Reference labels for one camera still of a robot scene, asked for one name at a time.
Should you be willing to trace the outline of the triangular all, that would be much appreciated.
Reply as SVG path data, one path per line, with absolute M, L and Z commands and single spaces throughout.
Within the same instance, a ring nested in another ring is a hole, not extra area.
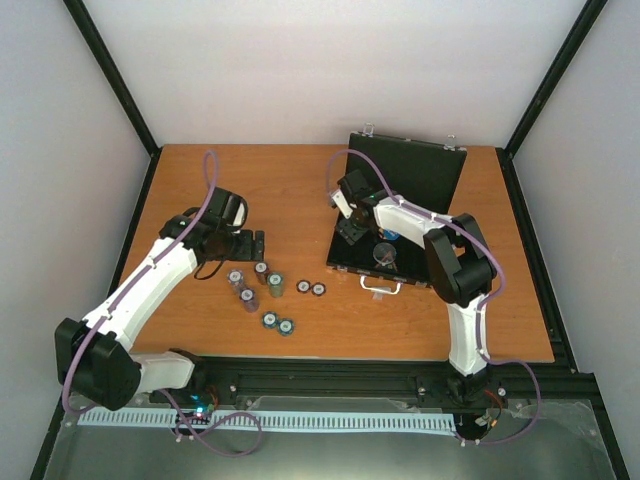
M 391 271 L 396 271 L 396 251 L 395 250 L 387 250 L 380 251 L 373 255 L 374 260 L 376 261 L 378 268 L 384 268 Z

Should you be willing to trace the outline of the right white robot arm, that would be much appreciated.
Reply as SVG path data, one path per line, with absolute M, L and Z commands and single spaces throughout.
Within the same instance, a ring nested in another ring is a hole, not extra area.
M 464 377 L 484 370 L 490 359 L 486 304 L 502 271 L 475 218 L 431 212 L 387 185 L 375 192 L 358 170 L 342 177 L 328 200 L 341 214 L 339 232 L 347 242 L 355 243 L 366 230 L 388 230 L 424 250 L 431 287 L 447 305 L 449 363 Z

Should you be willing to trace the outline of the clear round dealer button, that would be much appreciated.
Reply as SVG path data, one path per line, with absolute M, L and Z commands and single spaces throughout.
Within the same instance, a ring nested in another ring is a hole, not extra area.
M 388 242 L 380 242 L 374 246 L 372 255 L 377 264 L 386 267 L 395 263 L 397 250 Z

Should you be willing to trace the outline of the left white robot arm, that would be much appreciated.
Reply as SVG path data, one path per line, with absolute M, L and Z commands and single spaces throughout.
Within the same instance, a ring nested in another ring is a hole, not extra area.
M 65 410 L 72 409 L 71 393 L 111 411 L 161 389 L 174 390 L 186 402 L 201 400 L 208 390 L 203 358 L 179 348 L 151 354 L 131 349 L 170 292 L 206 262 L 259 262 L 264 252 L 261 230 L 216 228 L 185 215 L 167 221 L 143 261 L 101 305 L 56 328 Z

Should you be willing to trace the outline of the blue round blind button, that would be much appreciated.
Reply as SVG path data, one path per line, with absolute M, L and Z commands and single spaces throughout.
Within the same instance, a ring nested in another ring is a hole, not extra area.
M 400 235 L 392 230 L 383 230 L 382 237 L 386 240 L 395 241 L 400 237 Z

